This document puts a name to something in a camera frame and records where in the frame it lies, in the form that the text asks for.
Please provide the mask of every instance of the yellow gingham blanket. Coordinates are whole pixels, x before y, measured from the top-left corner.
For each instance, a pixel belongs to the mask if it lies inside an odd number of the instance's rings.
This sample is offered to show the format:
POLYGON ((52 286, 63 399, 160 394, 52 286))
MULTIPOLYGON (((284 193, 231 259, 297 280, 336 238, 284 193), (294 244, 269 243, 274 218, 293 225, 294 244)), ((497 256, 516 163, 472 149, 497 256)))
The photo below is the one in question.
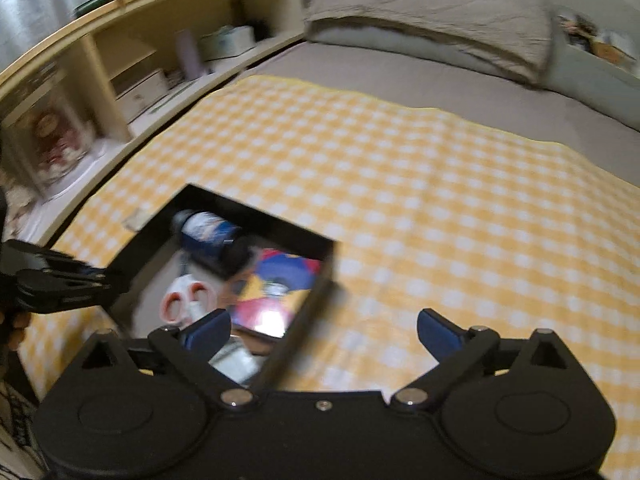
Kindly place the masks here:
MULTIPOLYGON (((252 76, 143 148, 55 248, 105 266, 133 236, 122 221, 187 182, 341 242, 344 299, 287 386, 391 393, 435 364, 415 334, 424 307, 508 337, 550 327, 618 418, 605 471, 640 478, 640 189, 560 144, 252 76)), ((98 308, 33 321, 21 357, 38 394, 106 324, 98 308)))

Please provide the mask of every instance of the pillow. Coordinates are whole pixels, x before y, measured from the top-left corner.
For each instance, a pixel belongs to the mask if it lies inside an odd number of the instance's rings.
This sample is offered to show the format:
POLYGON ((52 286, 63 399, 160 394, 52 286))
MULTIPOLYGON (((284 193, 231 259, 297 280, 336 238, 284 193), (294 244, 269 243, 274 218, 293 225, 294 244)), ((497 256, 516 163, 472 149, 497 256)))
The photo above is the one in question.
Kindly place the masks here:
POLYGON ((421 36, 411 36, 389 28, 341 23, 342 20, 322 20, 309 28, 306 37, 310 41, 342 46, 358 46, 407 56, 430 59, 440 63, 459 66, 483 74, 495 75, 523 82, 524 78, 496 66, 484 59, 466 54, 455 45, 443 41, 430 40, 421 36))
POLYGON ((450 46, 530 82, 538 81, 551 41, 540 0, 311 0, 308 24, 336 18, 446 38, 450 46))

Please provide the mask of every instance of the screw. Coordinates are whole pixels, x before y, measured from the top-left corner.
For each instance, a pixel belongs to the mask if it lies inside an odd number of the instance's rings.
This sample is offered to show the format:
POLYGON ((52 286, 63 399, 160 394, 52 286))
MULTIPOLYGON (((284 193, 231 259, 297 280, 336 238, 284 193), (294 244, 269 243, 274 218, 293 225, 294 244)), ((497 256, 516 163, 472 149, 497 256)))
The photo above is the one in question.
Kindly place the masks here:
POLYGON ((407 406, 421 404, 429 398, 427 392, 420 388, 404 388, 396 393, 396 399, 407 406))
POLYGON ((238 407, 244 406, 254 400, 254 395, 244 388, 233 388, 222 392, 220 399, 229 406, 238 407))
POLYGON ((328 412, 334 404, 330 400, 318 400, 316 402, 316 408, 321 412, 328 412))

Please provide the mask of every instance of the bed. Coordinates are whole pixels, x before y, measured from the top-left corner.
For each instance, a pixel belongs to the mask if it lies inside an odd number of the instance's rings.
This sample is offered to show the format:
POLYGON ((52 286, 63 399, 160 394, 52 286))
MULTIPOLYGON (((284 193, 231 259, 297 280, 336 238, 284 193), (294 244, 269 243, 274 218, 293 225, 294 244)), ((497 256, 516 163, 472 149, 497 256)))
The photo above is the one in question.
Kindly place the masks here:
MULTIPOLYGON (((639 136, 512 80, 304 42, 158 135, 55 248, 107 264, 132 236, 122 221, 186 182, 262 208, 340 242, 338 292, 284 387, 392 393, 436 364, 415 336, 427 306, 503 336, 553 328, 616 413, 604 471, 631 479, 640 467, 639 136)), ((112 325, 97 308, 35 319, 21 355, 38 394, 84 338, 112 325)))

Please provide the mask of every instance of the headboard shelf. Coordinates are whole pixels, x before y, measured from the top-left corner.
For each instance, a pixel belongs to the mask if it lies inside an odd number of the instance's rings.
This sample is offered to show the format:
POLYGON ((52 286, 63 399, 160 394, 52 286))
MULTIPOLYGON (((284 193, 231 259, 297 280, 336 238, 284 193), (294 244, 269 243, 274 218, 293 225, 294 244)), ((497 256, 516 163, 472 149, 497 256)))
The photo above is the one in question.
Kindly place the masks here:
POLYGON ((303 0, 116 0, 73 20, 0 73, 0 104, 40 67, 55 60, 66 73, 80 108, 94 119, 106 148, 91 168, 34 211, 22 235, 45 244, 65 219, 114 168, 164 124, 247 66, 303 37, 303 0), (127 71, 138 63, 170 72, 178 68, 175 33, 188 29, 197 40, 223 25, 260 21, 270 37, 240 56, 209 62, 209 75, 173 89, 127 124, 116 100, 127 71))

